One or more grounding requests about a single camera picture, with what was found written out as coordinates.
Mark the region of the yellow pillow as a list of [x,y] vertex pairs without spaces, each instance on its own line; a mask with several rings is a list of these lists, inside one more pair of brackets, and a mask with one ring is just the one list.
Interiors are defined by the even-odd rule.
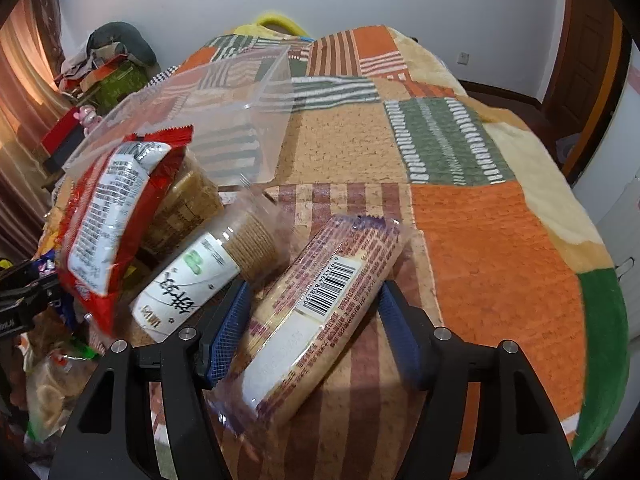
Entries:
[[260,14],[251,23],[236,26],[237,35],[256,36],[267,39],[309,38],[308,32],[287,16],[276,12]]

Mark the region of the purple cracker packet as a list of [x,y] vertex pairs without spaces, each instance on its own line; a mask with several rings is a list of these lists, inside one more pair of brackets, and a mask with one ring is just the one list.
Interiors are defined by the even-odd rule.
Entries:
[[412,229],[394,218],[334,214],[250,317],[215,389],[235,434],[285,424],[326,377],[404,251]]

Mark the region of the brown cracker block packet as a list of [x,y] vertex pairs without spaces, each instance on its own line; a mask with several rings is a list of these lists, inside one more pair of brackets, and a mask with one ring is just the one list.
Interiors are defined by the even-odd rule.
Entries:
[[155,260],[169,256],[196,228],[224,210],[218,188],[186,153],[167,195],[143,235],[141,249]]

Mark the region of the grey cushion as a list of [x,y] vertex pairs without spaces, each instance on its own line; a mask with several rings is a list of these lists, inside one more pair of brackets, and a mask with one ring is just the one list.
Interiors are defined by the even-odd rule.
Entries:
[[157,64],[151,46],[134,26],[126,22],[109,22],[95,29],[88,37],[86,51],[90,54],[112,44],[120,44],[122,48],[117,53],[129,54],[143,66]]

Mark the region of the patchwork orange bed blanket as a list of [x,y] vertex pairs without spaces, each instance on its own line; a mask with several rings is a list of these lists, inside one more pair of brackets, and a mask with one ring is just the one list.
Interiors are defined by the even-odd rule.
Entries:
[[626,308],[603,240],[544,144],[383,25],[318,40],[232,32],[150,87],[281,46],[294,104],[265,186],[282,206],[288,244],[298,249],[334,214],[411,224],[394,270],[401,290],[465,339],[519,342],[582,458],[624,394]]

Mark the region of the orange pink curtain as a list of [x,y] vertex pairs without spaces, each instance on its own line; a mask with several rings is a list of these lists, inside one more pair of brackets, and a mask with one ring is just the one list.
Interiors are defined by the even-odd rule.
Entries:
[[1,7],[1,255],[36,251],[50,194],[43,138],[70,109],[54,78],[61,68],[60,0]]

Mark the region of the clear plastic storage bin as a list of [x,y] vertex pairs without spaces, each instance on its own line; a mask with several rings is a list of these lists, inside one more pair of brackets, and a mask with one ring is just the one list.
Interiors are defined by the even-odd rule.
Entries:
[[218,186],[265,184],[277,171],[294,104],[288,47],[248,50],[130,94],[76,148],[63,169],[77,180],[128,133],[190,125],[188,153]]

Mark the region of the brown wooden door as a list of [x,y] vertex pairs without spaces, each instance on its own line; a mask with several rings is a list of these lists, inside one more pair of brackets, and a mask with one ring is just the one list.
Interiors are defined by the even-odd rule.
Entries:
[[542,112],[576,143],[561,164],[570,183],[587,168],[624,90],[631,38],[610,0],[565,0],[558,54]]

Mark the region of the white label biscuit tube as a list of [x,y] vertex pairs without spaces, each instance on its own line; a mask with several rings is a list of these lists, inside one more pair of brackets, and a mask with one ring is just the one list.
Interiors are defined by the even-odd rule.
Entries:
[[286,249],[280,209],[243,191],[190,235],[129,304],[137,330],[162,342],[235,278],[254,283],[276,270]]

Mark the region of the red and black box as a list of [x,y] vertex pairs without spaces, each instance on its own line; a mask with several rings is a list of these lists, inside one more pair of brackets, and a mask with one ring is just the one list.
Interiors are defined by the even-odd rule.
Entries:
[[39,144],[42,166],[48,174],[61,170],[70,155],[85,140],[78,119],[79,108],[72,107],[43,137]]

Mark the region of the clothes pile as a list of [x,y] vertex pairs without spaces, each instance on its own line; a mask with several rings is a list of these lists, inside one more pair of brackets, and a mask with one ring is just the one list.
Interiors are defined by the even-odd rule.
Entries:
[[61,92],[71,92],[92,70],[98,68],[117,55],[126,55],[126,47],[121,42],[112,42],[104,47],[90,48],[86,44],[81,50],[61,65],[61,73],[55,77],[55,83]]

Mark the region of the red snack packet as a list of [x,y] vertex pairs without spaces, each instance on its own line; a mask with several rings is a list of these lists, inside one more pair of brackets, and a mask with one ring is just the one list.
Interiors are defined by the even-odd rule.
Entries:
[[58,233],[61,284],[114,333],[122,280],[178,174],[193,128],[125,136],[74,185]]

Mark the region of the pink plush toy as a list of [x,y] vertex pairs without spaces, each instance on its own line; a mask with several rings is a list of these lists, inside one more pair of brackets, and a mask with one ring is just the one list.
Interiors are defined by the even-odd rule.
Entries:
[[78,107],[78,110],[74,113],[74,118],[78,121],[78,124],[81,125],[85,136],[88,136],[88,134],[102,122],[102,117],[92,105]]

